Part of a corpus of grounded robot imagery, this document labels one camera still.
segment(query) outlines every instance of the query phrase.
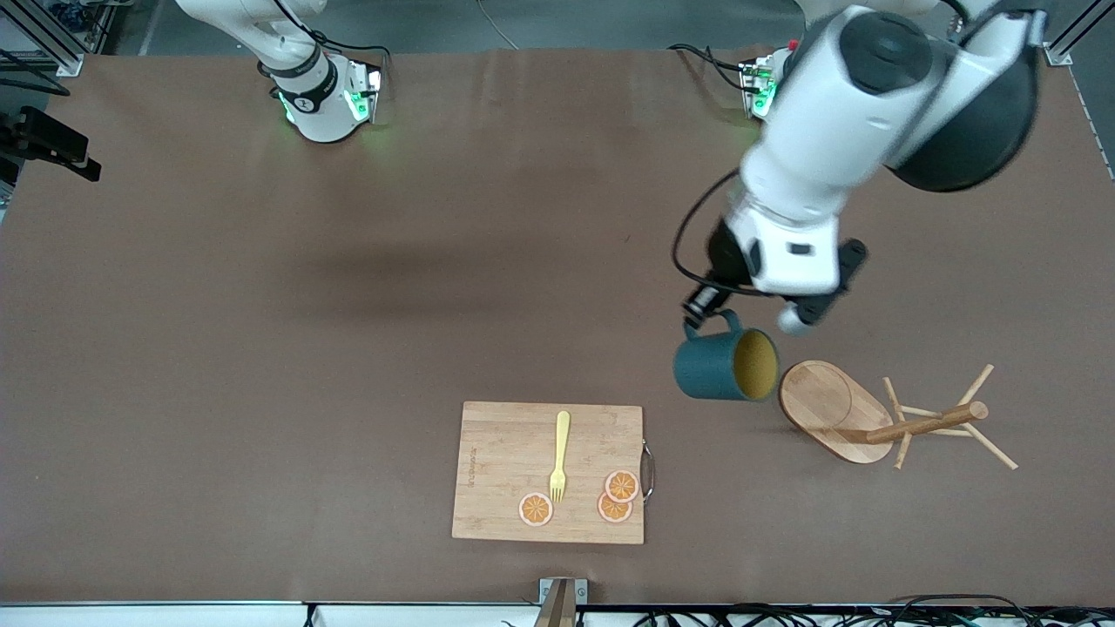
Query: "mug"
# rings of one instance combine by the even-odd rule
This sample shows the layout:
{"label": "mug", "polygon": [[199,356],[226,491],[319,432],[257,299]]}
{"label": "mug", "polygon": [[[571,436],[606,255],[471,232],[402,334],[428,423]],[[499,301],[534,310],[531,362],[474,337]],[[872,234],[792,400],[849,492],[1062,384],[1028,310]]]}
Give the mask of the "mug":
{"label": "mug", "polygon": [[764,401],[778,385],[778,351],[770,336],[745,329],[736,312],[717,311],[728,331],[699,336],[682,322],[686,341],[673,356],[673,379],[686,395],[720,401]]}

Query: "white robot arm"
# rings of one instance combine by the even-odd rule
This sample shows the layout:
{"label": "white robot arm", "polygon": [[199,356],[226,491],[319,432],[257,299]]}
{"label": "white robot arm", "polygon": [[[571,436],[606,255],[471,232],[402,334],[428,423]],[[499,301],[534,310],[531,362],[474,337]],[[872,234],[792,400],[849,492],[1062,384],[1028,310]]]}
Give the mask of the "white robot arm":
{"label": "white robot arm", "polygon": [[959,46],[852,6],[793,52],[744,70],[767,83],[756,104],[769,110],[740,161],[743,191],[709,239],[711,270],[683,305],[690,326],[729,295],[757,291],[788,301],[784,331],[806,332],[866,257],[862,242],[837,242],[854,187],[886,165],[923,190],[963,190],[1014,157],[1036,110],[1045,12],[988,4],[956,4],[972,20]]}
{"label": "white robot arm", "polygon": [[259,57],[262,71],[279,87],[287,119],[308,139],[336,142],[371,118],[379,68],[327,52],[292,21],[320,13],[326,0],[177,2],[186,15],[225,31]]}

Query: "orange slice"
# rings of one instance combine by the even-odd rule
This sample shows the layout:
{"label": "orange slice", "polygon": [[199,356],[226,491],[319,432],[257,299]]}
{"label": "orange slice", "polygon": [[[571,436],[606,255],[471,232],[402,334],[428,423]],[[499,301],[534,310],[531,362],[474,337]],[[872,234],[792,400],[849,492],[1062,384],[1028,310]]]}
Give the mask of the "orange slice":
{"label": "orange slice", "polygon": [[600,499],[597,500],[597,512],[600,513],[600,518],[608,522],[623,522],[631,518],[633,510],[634,505],[630,502],[617,503],[608,498],[608,493],[601,494]]}
{"label": "orange slice", "polygon": [[604,480],[604,494],[617,503],[630,503],[639,495],[639,479],[628,471],[615,471]]}
{"label": "orange slice", "polygon": [[518,502],[518,518],[531,527],[542,527],[554,515],[554,504],[550,496],[541,492],[531,492]]}

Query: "yellow fork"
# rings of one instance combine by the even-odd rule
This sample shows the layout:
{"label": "yellow fork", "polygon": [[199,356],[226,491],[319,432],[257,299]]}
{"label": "yellow fork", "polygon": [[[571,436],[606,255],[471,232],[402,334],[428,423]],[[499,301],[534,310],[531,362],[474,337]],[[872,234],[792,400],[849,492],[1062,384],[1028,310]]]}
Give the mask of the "yellow fork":
{"label": "yellow fork", "polygon": [[569,441],[569,412],[558,412],[558,447],[554,472],[550,474],[550,500],[560,503],[565,495],[565,443]]}

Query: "brown table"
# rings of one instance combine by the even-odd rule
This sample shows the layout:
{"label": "brown table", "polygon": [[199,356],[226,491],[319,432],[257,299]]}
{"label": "brown table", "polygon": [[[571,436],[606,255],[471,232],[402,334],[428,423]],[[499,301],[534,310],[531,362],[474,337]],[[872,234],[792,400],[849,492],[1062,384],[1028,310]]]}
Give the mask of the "brown table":
{"label": "brown table", "polygon": [[[691,61],[399,57],[389,124],[313,145],[248,58],[90,59],[51,112],[104,180],[32,164],[0,230],[0,598],[513,600],[578,575],[598,601],[1109,604],[1115,192],[1069,74],[996,181],[857,191],[871,260],[779,337],[784,365],[918,406],[998,367],[981,428],[1021,467],[925,436],[900,472],[675,386],[669,241],[756,133]],[[777,302],[734,305],[774,328]],[[643,406],[647,543],[450,539],[467,399]]]}

